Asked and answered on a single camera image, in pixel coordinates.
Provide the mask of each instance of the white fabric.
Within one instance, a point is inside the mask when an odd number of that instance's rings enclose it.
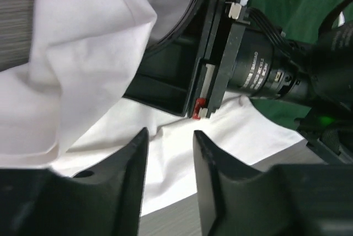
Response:
[[[147,126],[151,142],[142,206],[147,214],[196,192],[195,129],[248,164],[301,140],[265,119],[247,98],[232,94],[202,121],[121,99],[148,38],[168,32],[188,3],[36,0],[30,63],[0,73],[0,93],[6,95],[0,102],[0,166],[50,164],[73,175]]]

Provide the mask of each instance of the gray carpet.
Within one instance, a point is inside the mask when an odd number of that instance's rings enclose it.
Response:
[[[302,141],[253,165],[261,171],[274,164],[316,164],[323,161]],[[161,210],[143,216],[139,236],[201,236],[197,195],[187,197]]]
[[[0,0],[0,71],[28,61],[34,0]]]

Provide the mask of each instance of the red tab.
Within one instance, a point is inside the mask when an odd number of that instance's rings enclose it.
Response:
[[[199,112],[200,108],[206,107],[206,99],[205,98],[198,98],[195,103],[194,112],[192,113],[192,119],[200,120]]]

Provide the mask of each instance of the green background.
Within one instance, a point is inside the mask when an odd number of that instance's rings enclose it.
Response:
[[[259,8],[274,25],[283,27],[286,37],[314,43],[325,16],[343,0],[250,0],[248,6]],[[345,20],[353,19],[353,5],[344,10]],[[304,117],[309,108],[274,100],[252,100],[268,119],[283,127],[295,129],[297,117]]]

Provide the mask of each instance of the green light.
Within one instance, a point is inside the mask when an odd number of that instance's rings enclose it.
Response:
[[[321,116],[319,117],[320,119],[320,123],[323,125],[323,126],[328,126],[330,125],[332,122],[335,121],[335,119],[333,119],[332,117],[329,117],[329,116]]]

